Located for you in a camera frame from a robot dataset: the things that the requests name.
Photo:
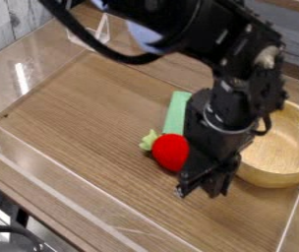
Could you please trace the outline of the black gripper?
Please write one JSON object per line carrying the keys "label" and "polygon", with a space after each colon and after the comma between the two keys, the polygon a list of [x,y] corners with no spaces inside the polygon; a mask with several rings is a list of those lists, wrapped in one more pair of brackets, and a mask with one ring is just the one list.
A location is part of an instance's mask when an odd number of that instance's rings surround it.
{"label": "black gripper", "polygon": [[200,188],[210,198],[227,195],[242,155],[240,151],[253,142],[251,130],[257,124],[230,130],[214,126],[206,111],[211,90],[203,89],[187,101],[184,137],[188,156],[179,175],[176,192],[184,198]]}

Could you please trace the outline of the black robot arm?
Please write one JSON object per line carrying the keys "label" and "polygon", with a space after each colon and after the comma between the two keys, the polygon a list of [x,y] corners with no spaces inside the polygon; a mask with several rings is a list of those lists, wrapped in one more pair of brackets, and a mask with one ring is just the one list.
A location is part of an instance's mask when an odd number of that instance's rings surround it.
{"label": "black robot arm", "polygon": [[214,86],[187,101],[184,137],[190,145],[179,172],[182,197],[200,187],[224,195],[242,163],[242,150],[267,134],[270,115],[287,100],[282,78],[282,35],[244,0],[92,0],[123,18],[144,50],[124,55],[89,34],[57,0],[37,0],[80,40],[109,59],[143,65],[180,53],[212,70]]}

